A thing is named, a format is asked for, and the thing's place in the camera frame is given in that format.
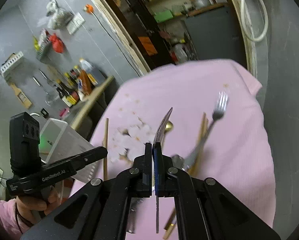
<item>metal screw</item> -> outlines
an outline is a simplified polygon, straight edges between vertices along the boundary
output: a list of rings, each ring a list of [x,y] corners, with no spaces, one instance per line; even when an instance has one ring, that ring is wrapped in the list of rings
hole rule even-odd
[[[206,179],[206,183],[210,186],[213,186],[216,184],[216,181],[212,178],[208,178],[208,179]]]
[[[176,174],[177,171],[178,171],[178,169],[175,168],[175,167],[170,167],[170,168],[168,169],[168,172],[171,173],[171,174]]]
[[[130,169],[130,174],[137,174],[139,173],[139,169],[138,168],[131,168]]]
[[[102,181],[99,178],[95,178],[91,180],[91,184],[93,186],[98,186]]]

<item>white hose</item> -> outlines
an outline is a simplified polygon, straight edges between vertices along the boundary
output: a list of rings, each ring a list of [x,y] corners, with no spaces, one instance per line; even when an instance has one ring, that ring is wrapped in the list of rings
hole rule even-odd
[[[264,29],[261,33],[260,36],[254,38],[252,37],[247,28],[246,28],[246,23],[245,23],[245,0],[241,0],[241,21],[242,21],[242,26],[243,26],[243,30],[247,36],[247,38],[251,41],[254,41],[254,42],[258,42],[258,41],[261,41],[262,39],[264,39],[264,37],[266,36],[266,33],[267,33],[267,30],[268,30],[268,15],[267,15],[267,10],[266,10],[266,7],[265,7],[265,4],[263,2],[263,0],[259,0],[260,2],[260,5],[262,7],[262,10],[263,10],[263,14],[264,14],[264,17],[265,17],[265,20],[264,20]]]

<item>green box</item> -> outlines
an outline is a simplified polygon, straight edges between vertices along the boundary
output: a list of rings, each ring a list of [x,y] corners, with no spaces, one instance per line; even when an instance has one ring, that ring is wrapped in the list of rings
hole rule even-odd
[[[170,10],[166,10],[166,11],[157,13],[156,15],[154,15],[154,18],[155,18],[156,22],[161,23],[161,22],[167,21],[169,19],[173,19],[173,14],[171,13]]]

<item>pink tablecloth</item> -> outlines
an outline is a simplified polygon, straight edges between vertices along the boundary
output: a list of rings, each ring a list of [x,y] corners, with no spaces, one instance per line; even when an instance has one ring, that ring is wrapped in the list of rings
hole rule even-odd
[[[163,154],[186,157],[195,146],[203,112],[212,120],[219,91],[226,91],[229,102],[224,118],[217,123],[205,145],[199,179],[213,177],[257,214],[269,226],[275,214],[275,177],[263,114],[255,94],[261,87],[238,63],[231,60],[192,61],[168,65],[119,89],[101,118],[91,143],[100,146],[105,118],[109,136],[117,128],[133,125],[130,112],[157,129],[173,107],[170,120],[174,129],[166,136]],[[126,162],[108,163],[109,177],[127,169]],[[103,178],[102,169],[97,177]],[[73,192],[82,187],[75,183]],[[139,207],[136,234],[126,239],[162,239],[164,224],[172,208],[172,198],[160,199],[160,233],[155,233],[155,197]],[[177,239],[174,230],[170,239]]]

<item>chopstick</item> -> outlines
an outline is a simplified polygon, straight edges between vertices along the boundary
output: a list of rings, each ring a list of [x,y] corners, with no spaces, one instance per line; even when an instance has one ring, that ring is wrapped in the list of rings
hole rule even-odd
[[[200,130],[199,130],[198,138],[197,138],[197,143],[199,143],[200,140],[202,139],[202,137],[206,134],[207,128],[208,128],[208,119],[206,117],[206,113],[204,112],[203,117],[202,117],[202,121],[201,121],[201,126],[200,126]],[[199,166],[200,166],[200,163],[201,163],[201,159],[202,159],[202,152],[203,152],[203,149],[200,150],[199,155],[197,156],[193,167],[191,167],[188,170],[188,174],[190,176],[196,176],[197,175],[197,173],[199,171]],[[171,233],[173,232],[173,230],[175,228],[175,225],[177,223],[177,221],[175,219],[175,216],[176,216],[176,210],[174,208],[173,211],[171,212],[171,215],[169,216],[169,219],[168,219],[165,227],[164,227],[164,229],[166,230],[166,232],[163,236],[164,240],[167,240],[171,236]]]
[[[108,121],[109,119],[106,118],[105,120],[105,136],[103,141],[103,147],[106,149],[108,148]],[[104,181],[108,180],[108,171],[107,171],[107,156],[103,159],[103,171],[104,171]]]

